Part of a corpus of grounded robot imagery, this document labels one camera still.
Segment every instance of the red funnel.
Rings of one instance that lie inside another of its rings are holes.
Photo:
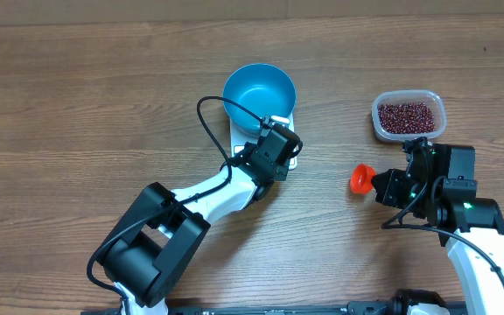
[[[353,193],[367,194],[373,189],[371,179],[376,175],[376,171],[364,164],[359,164],[353,170],[351,179],[349,180],[349,187]]]

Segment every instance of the wood grain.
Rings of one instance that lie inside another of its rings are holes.
[[[504,13],[499,0],[0,0],[0,26]]]
[[[251,62],[294,80],[304,152],[266,199],[212,227],[172,301],[324,305],[408,287],[462,298],[437,237],[381,231],[394,209],[347,180],[360,162],[405,167],[399,145],[376,141],[370,106],[428,88],[448,115],[438,141],[476,147],[478,194],[504,214],[504,15],[13,27],[0,28],[0,314],[117,304],[86,280],[89,256],[149,183],[215,174],[195,102]],[[221,104],[203,110],[228,148]]]

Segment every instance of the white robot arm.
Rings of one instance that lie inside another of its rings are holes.
[[[186,204],[185,207],[195,214],[201,214],[209,224],[213,224],[215,221],[227,214],[244,209],[252,201],[254,193],[257,190],[257,186],[252,178],[241,169],[233,167],[232,173],[232,180],[229,184],[225,185],[217,192]],[[201,193],[218,186],[227,178],[227,176],[228,166],[224,166],[217,175],[211,177],[210,179],[192,187],[174,189],[172,192],[176,195],[177,200],[184,200],[192,197],[196,193]],[[168,238],[172,237],[172,232],[165,226],[159,226],[158,230],[165,234]],[[130,315],[168,314],[168,308],[164,299],[151,308],[147,306],[142,307],[136,303],[136,297],[121,283],[116,282],[114,285],[116,288],[125,292],[128,296]],[[122,315],[125,314],[125,309],[122,309]]]
[[[376,201],[402,209],[382,228],[439,233],[462,285],[468,314],[504,315],[504,220],[495,200],[476,198],[475,149],[433,144],[424,137],[404,142],[403,149],[409,161],[406,171],[390,169],[371,179]],[[407,213],[428,224],[402,224]],[[399,224],[391,225],[395,220]],[[448,314],[442,300],[413,299],[405,306],[403,314]]]
[[[455,235],[464,237],[489,255],[500,267],[504,276],[504,234],[491,228],[471,227],[470,232]],[[462,285],[468,315],[504,314],[504,288],[491,265],[462,241],[449,239],[448,256]],[[450,315],[437,304],[415,304],[408,308],[408,315]]]
[[[246,143],[217,175],[202,183],[172,191],[159,183],[147,186],[118,221],[91,261],[102,265],[115,283],[111,290],[122,295],[122,313],[165,315],[164,297],[211,224],[263,198],[275,181],[286,179],[291,159],[300,152],[295,149],[302,143],[281,124],[265,128],[258,143]],[[161,248],[141,231],[144,225],[170,240]]]

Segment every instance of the clear plastic container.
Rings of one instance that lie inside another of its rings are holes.
[[[387,132],[381,126],[381,120],[378,116],[378,106],[380,104],[401,104],[405,102],[424,102],[433,113],[435,130],[432,132],[419,134],[393,134]],[[440,136],[446,128],[445,105],[440,97],[434,92],[428,90],[401,90],[382,93],[373,103],[373,125],[376,137],[384,142],[401,142],[412,140],[418,137],[427,137],[432,139]]]

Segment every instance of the red beans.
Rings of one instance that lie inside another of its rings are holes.
[[[393,134],[418,134],[435,130],[435,117],[423,102],[380,104],[381,126]]]

